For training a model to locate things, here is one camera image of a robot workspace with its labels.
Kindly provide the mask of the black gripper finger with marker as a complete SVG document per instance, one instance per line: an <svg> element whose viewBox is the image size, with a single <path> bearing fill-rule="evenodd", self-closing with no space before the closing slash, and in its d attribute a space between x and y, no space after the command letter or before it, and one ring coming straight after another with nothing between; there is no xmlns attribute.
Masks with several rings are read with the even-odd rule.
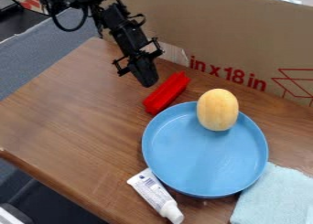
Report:
<svg viewBox="0 0 313 224"><path fill-rule="evenodd" d="M157 83L159 75L150 58L140 57L139 59L131 59L128 68L143 87L149 88Z"/></svg>

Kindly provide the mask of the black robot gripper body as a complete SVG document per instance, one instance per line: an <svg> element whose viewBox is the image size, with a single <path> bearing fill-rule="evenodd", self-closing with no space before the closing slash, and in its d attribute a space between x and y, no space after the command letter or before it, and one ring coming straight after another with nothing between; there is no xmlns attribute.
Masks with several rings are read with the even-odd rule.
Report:
<svg viewBox="0 0 313 224"><path fill-rule="evenodd" d="M158 38L147 39L140 25L134 20L118 27L112 31L112 36L123 54L119 59L112 61L120 76L131 72L128 68L131 59L147 57L154 61L154 59L163 54Z"/></svg>

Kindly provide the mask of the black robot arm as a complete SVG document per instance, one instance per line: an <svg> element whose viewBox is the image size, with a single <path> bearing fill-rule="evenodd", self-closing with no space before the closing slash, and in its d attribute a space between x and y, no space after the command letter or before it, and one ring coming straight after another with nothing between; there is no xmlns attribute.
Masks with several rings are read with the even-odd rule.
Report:
<svg viewBox="0 0 313 224"><path fill-rule="evenodd" d="M120 0L39 0L44 10L52 18L58 28L66 32L79 30L91 17L98 29L99 36L102 30L108 29L114 37L123 56L112 61L118 69L118 74L123 76L131 72L143 87L153 86L158 79L158 71L154 59L163 54L158 43L158 38L147 39L142 30L146 20L135 21L135 17L144 17L143 14L130 15L126 5ZM58 20L58 14L67 8L80 9L82 20L76 27L66 28Z"/></svg>

